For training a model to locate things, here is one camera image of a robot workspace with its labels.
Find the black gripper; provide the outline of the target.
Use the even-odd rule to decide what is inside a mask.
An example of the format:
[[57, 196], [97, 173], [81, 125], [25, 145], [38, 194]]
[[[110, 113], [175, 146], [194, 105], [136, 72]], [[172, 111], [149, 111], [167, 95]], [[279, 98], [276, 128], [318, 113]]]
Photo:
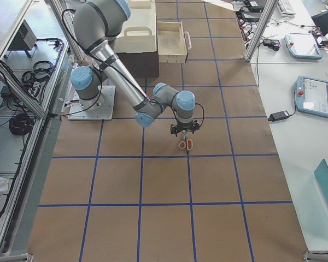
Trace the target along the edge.
[[193, 120], [188, 123], [177, 122], [177, 124], [172, 124], [170, 126], [170, 133], [174, 134], [175, 136], [178, 135], [180, 132], [190, 132], [194, 134], [196, 131], [200, 129], [200, 124], [197, 120]]

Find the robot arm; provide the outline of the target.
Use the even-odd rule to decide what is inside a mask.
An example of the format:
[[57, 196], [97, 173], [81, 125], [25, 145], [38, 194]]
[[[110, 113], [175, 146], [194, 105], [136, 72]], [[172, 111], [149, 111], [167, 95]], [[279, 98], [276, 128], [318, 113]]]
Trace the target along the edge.
[[134, 118], [142, 127], [150, 126], [166, 107], [170, 107], [177, 120], [177, 124], [170, 127], [171, 134], [199, 130], [201, 126], [194, 120], [196, 102], [192, 92], [177, 91], [167, 84], [158, 83], [153, 96], [148, 97], [112, 49], [111, 45], [130, 15], [126, 1], [86, 1], [76, 8], [74, 14], [77, 43], [93, 58], [94, 67], [120, 89], [136, 111]]

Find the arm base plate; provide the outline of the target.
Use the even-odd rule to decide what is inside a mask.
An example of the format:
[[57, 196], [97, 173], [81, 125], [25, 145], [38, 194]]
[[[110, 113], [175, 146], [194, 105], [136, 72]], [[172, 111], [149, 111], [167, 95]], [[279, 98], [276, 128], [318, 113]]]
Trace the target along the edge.
[[106, 120], [110, 121], [113, 116], [115, 86], [98, 86], [101, 91], [100, 96], [92, 100], [82, 100], [79, 98], [77, 91], [74, 91], [73, 100], [77, 102], [70, 103], [69, 115], [71, 121], [93, 121]]

